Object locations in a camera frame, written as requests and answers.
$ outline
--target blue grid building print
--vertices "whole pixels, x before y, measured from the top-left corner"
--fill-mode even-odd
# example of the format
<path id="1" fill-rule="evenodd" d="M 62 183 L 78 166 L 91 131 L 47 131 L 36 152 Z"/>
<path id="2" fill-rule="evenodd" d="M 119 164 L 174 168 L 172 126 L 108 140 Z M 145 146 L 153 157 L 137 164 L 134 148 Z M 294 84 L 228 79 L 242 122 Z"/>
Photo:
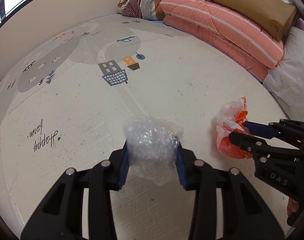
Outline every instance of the blue grid building print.
<path id="1" fill-rule="evenodd" d="M 121 69 L 115 60 L 99 63 L 103 73 L 102 78 L 110 85 L 114 86 L 123 82 L 127 83 L 128 77 L 125 69 Z"/>

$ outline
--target white plastic bag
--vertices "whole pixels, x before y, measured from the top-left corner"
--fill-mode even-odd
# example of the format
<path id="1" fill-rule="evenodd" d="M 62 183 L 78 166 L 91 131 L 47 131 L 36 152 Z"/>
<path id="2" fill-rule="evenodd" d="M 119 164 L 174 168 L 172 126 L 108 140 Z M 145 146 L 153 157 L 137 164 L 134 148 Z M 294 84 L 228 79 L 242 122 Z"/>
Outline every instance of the white plastic bag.
<path id="1" fill-rule="evenodd" d="M 172 122 L 153 117 L 130 118 L 123 129 L 131 171 L 161 186 L 178 179 L 176 148 L 183 129 Z"/>
<path id="2" fill-rule="evenodd" d="M 249 130 L 243 126 L 243 123 L 247 120 L 246 116 L 247 105 L 245 97 L 223 105 L 217 113 L 216 146 L 221 154 L 236 159 L 251 158 L 253 156 L 252 153 L 241 150 L 229 140 L 229 134 L 232 131 L 250 135 Z"/>
<path id="3" fill-rule="evenodd" d="M 304 122 L 304 31 L 290 29 L 284 57 L 275 69 L 269 70 L 263 86 L 290 119 Z"/>

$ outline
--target printed building illustration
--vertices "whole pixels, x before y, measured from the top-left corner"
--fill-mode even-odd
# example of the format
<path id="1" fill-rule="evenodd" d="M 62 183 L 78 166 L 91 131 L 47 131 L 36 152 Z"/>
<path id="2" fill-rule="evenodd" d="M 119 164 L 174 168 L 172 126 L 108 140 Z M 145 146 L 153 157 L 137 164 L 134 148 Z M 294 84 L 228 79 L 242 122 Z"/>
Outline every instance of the printed building illustration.
<path id="1" fill-rule="evenodd" d="M 99 63 L 99 67 L 103 73 L 102 77 L 110 86 L 127 83 L 128 77 L 125 69 L 122 70 L 115 60 Z"/>
<path id="2" fill-rule="evenodd" d="M 128 68 L 130 68 L 131 70 L 137 70 L 140 68 L 140 65 L 137 62 L 135 62 L 135 60 L 131 56 L 123 58 L 123 61 L 127 64 Z"/>

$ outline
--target folded blanket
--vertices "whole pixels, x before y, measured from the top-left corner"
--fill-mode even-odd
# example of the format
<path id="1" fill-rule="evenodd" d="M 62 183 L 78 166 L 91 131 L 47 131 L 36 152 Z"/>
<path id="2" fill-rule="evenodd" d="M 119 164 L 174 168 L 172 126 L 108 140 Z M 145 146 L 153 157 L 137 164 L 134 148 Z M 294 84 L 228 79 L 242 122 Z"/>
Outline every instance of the folded blanket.
<path id="1" fill-rule="evenodd" d="M 161 0 L 127 0 L 121 6 L 118 13 L 127 17 L 160 21 L 165 17 L 164 12 L 159 5 L 160 2 Z"/>
<path id="2" fill-rule="evenodd" d="M 224 37 L 171 15 L 167 15 L 163 21 L 166 25 L 187 32 L 223 52 L 250 72 L 259 82 L 262 83 L 267 76 L 266 66 Z"/>
<path id="3" fill-rule="evenodd" d="M 268 68 L 275 68 L 284 55 L 277 42 L 258 24 L 237 11 L 205 0 L 162 0 L 165 15 L 171 15 L 231 41 Z"/>

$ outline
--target bubble wrap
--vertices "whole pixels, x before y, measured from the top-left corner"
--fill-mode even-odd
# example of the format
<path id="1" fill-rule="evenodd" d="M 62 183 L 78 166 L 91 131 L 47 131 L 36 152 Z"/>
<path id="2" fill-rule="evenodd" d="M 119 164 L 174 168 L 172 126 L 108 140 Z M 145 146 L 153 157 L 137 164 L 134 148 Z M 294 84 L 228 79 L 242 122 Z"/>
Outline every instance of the bubble wrap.
<path id="1" fill-rule="evenodd" d="M 123 129 L 131 171 L 161 186 L 177 180 L 175 150 L 183 129 L 172 122 L 153 117 L 130 118 Z"/>

